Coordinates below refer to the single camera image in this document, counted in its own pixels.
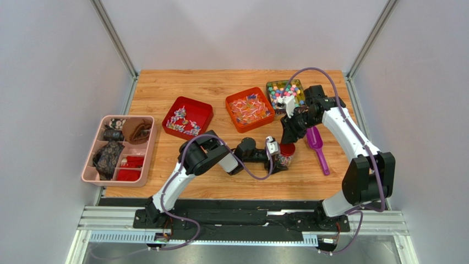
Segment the red jar lid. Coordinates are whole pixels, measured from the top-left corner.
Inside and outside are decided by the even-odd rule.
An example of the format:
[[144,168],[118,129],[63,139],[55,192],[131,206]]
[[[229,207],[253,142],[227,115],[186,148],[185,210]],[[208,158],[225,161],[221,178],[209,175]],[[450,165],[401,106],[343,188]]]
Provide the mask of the red jar lid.
[[292,156],[295,154],[296,147],[295,144],[280,144],[280,154],[283,156]]

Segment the purple plastic scoop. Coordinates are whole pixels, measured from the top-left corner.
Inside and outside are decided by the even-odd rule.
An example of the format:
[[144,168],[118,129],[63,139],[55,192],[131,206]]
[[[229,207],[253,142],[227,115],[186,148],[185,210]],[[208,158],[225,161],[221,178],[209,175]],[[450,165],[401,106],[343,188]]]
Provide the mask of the purple plastic scoop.
[[315,151],[324,175],[330,175],[330,169],[323,154],[323,141],[319,130],[313,126],[306,133],[308,146]]

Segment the red tray of swirl lollipops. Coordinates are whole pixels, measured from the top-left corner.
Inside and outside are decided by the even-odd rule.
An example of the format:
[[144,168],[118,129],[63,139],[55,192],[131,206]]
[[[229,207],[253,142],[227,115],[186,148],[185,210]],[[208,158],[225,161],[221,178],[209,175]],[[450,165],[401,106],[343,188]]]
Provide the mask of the red tray of swirl lollipops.
[[207,131],[213,116],[212,105],[179,96],[164,117],[162,128],[167,134],[190,140]]

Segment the clear plastic jar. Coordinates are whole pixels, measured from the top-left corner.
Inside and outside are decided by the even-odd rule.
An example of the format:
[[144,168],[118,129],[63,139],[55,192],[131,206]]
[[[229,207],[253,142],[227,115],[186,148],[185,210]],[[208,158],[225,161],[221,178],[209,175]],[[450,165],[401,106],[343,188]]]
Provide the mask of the clear plastic jar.
[[294,158],[294,153],[287,153],[287,154],[284,154],[282,152],[280,152],[277,156],[276,156],[276,164],[278,167],[281,167],[281,168],[286,168],[288,169],[292,163],[292,160]]

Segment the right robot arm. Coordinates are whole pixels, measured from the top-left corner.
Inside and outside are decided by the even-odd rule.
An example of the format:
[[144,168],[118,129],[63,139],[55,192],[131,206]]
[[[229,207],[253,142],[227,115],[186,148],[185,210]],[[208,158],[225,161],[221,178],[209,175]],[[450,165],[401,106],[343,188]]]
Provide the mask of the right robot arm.
[[325,217],[345,215],[352,209],[381,201],[378,209],[385,209],[385,200],[393,192],[396,160],[392,153],[382,152],[360,131],[351,118],[344,102],[328,97],[321,86],[304,90],[306,102],[295,105],[293,96],[279,97],[278,104],[285,107],[281,118],[282,144],[293,144],[306,135],[307,129],[323,124],[338,141],[349,161],[341,190],[320,203],[319,211]]

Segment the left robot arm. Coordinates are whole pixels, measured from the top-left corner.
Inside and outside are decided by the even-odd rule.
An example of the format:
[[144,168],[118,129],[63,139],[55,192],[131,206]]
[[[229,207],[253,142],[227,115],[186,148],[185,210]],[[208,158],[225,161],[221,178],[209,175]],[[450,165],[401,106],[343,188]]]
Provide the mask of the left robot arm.
[[265,180],[272,174],[288,170],[288,165],[281,161],[280,156],[280,144],[271,136],[264,140],[264,148],[260,149],[251,137],[245,137],[236,148],[231,149],[212,130],[196,136],[180,147],[172,174],[161,189],[148,198],[145,204],[146,219],[155,225],[162,223],[189,183],[215,165],[229,175],[235,175],[247,170],[246,163],[262,163],[268,173],[266,176],[249,174],[257,180]]

